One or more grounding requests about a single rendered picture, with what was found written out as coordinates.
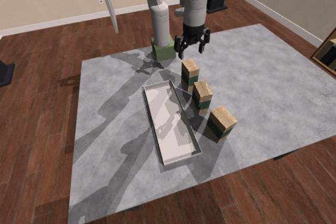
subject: gray mat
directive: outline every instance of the gray mat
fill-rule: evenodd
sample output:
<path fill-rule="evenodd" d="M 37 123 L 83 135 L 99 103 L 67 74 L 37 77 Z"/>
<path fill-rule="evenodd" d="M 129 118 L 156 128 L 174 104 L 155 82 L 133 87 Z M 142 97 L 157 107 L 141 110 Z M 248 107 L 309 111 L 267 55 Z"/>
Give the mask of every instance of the gray mat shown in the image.
<path fill-rule="evenodd" d="M 336 81 L 261 24 L 211 34 L 186 49 L 213 92 L 196 116 L 181 60 L 151 47 L 83 61 L 69 224 L 87 223 L 336 135 Z M 202 155 L 163 166 L 142 87 L 171 80 Z M 204 131 L 223 105 L 237 124 L 214 143 Z"/>

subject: white tray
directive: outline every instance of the white tray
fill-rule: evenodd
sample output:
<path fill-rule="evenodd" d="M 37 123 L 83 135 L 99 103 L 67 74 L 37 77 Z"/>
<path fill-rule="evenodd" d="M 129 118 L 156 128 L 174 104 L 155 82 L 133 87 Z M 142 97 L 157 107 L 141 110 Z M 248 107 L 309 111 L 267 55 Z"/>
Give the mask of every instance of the white tray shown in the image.
<path fill-rule="evenodd" d="M 171 80 L 144 87 L 163 164 L 202 154 Z"/>

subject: wooden box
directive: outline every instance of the wooden box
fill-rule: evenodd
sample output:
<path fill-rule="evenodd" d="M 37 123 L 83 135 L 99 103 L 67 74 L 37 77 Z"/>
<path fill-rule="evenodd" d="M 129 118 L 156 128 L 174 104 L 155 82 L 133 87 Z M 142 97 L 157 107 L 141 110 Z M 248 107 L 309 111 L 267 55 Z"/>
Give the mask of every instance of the wooden box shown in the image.
<path fill-rule="evenodd" d="M 191 92 L 194 87 L 194 83 L 198 81 L 199 74 L 200 68 L 195 64 L 193 59 L 183 61 L 181 74 L 181 83 L 183 89 L 187 92 Z"/>
<path fill-rule="evenodd" d="M 237 120 L 235 117 L 221 105 L 211 111 L 206 129 L 211 137 L 218 143 L 228 137 L 236 123 Z"/>
<path fill-rule="evenodd" d="M 205 80 L 195 82 L 192 91 L 192 104 L 197 114 L 208 112 L 213 93 Z"/>

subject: brown hardwood floor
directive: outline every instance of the brown hardwood floor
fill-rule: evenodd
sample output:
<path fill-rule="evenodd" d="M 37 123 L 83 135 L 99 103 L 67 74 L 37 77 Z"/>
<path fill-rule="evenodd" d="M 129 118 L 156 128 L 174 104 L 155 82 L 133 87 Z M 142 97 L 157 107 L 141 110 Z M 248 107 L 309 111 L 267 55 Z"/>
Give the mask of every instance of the brown hardwood floor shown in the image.
<path fill-rule="evenodd" d="M 225 4 L 207 15 L 212 33 L 261 23 L 314 64 L 316 47 L 244 0 Z M 169 7 L 173 38 L 182 35 L 179 7 Z M 0 88 L 0 224 L 67 223 L 82 60 L 150 46 L 153 37 L 149 10 L 117 21 L 119 34 L 107 17 L 0 40 L 0 60 L 15 63 L 12 83 Z M 335 224 L 335 202 L 333 136 L 91 223 Z"/>

